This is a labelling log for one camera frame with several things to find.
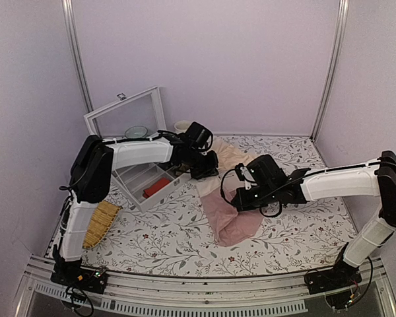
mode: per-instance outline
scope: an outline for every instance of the cloth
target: cloth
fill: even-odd
[[[224,172],[241,162],[247,165],[255,158],[219,138],[214,139],[211,149],[217,153],[218,167]],[[224,183],[226,199],[231,201],[236,193],[235,189],[242,187],[243,183],[234,173],[226,177]],[[219,246],[233,246],[255,235],[263,216],[257,210],[239,213],[236,208],[222,199],[220,185],[218,176],[209,177],[197,183],[197,191],[205,215],[214,230],[216,243]]]

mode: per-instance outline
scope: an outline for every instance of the floral pattern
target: floral pattern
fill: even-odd
[[[222,138],[244,152],[272,155],[287,174],[324,167],[307,137]],[[356,234],[341,199],[329,198],[289,205],[279,217],[263,219],[253,238],[220,247],[195,185],[189,181],[144,213],[112,186],[106,200],[123,209],[103,241],[84,251],[84,264],[196,277],[286,273],[332,264]]]

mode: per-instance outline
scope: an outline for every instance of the open box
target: open box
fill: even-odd
[[[100,126],[100,136],[103,138],[123,138],[123,131],[127,129],[127,125],[146,126],[149,134],[166,129],[158,87],[152,87],[131,97],[125,97],[124,94],[119,94],[117,97],[119,101],[107,104],[84,116],[90,134],[100,135],[98,126]],[[146,197],[144,190],[163,178],[169,183]],[[179,172],[176,166],[171,166],[169,163],[125,166],[112,172],[112,182],[141,211],[150,209],[190,179],[190,174]]]

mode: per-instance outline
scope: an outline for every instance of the white cup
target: white cup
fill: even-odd
[[[186,132],[186,130],[189,128],[189,126],[192,124],[190,121],[182,120],[178,121],[174,124],[174,131],[176,133],[183,133]]]

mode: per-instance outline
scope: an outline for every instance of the wall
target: wall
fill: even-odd
[[[50,241],[83,112],[61,2],[0,1],[0,316]]]
[[[345,42],[317,141],[329,166],[396,153],[396,1],[351,1]],[[359,228],[379,200],[348,199]],[[396,234],[381,249],[396,296]]]
[[[95,108],[120,92],[129,96],[160,85],[168,127],[197,120],[214,132],[311,133],[338,1],[73,5]]]

